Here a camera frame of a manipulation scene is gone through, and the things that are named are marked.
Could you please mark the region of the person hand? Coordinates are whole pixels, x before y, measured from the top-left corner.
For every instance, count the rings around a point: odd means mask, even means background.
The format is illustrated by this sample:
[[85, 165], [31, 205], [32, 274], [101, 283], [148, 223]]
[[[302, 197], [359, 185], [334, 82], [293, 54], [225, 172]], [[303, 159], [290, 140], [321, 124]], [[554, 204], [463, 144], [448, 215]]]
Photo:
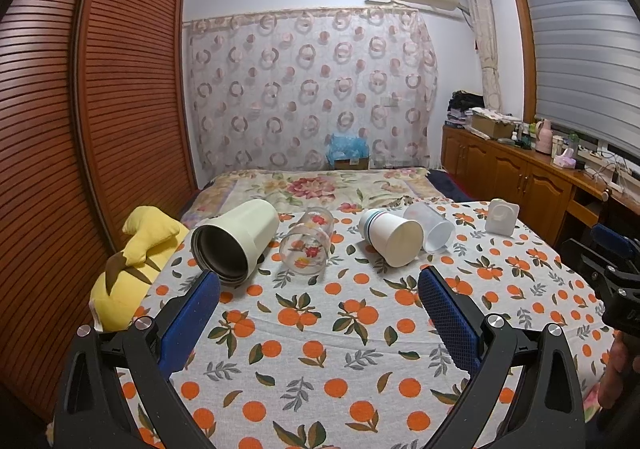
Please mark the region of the person hand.
[[603, 409], [611, 409], [620, 399], [624, 380], [630, 371], [639, 372], [639, 357], [631, 354], [622, 331], [615, 331], [608, 365], [600, 382], [598, 403]]

